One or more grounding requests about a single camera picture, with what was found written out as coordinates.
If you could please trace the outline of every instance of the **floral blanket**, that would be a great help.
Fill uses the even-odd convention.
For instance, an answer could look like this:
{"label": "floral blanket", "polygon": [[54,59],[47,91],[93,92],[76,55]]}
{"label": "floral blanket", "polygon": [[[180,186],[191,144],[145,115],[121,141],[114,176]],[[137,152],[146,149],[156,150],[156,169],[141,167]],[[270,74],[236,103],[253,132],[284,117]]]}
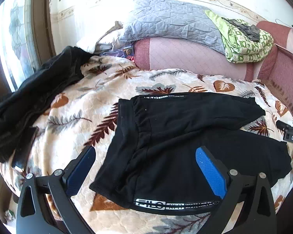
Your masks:
{"label": "floral blanket", "polygon": [[[0,164],[0,172],[8,186],[19,196],[27,173],[49,175],[75,159],[84,145],[93,145],[96,149],[95,163],[72,201],[96,233],[196,233],[210,216],[209,213],[163,216],[128,210],[89,189],[115,133],[119,98],[176,92],[217,92],[243,98],[255,97],[266,115],[241,129],[281,141],[283,133],[277,129],[276,121],[293,125],[290,112],[260,81],[249,83],[221,75],[197,75],[183,69],[143,71],[125,58],[109,56],[94,56],[81,69],[85,78],[59,94],[50,109],[35,122],[39,133],[34,140],[25,173],[21,175],[11,169],[12,158]],[[291,143],[288,143],[288,152],[292,159],[292,170],[272,188],[276,210],[293,187]],[[52,198],[48,199],[54,209]],[[242,203],[237,205],[224,231],[232,228],[241,206]]]}

